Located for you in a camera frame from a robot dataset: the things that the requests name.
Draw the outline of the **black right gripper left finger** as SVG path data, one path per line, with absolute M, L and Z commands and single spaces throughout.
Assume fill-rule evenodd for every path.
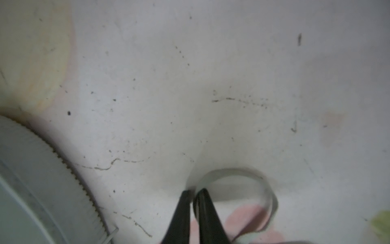
M 162 239 L 162 244 L 189 244 L 190 243 L 190 222 L 191 222 L 191 201 L 193 191 L 185 190 L 181 193 L 175 208 L 173 217 Z

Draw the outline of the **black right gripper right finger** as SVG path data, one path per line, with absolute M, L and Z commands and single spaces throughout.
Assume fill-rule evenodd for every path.
M 199 225 L 200 244 L 230 244 L 207 189 L 199 191 L 193 201 Z

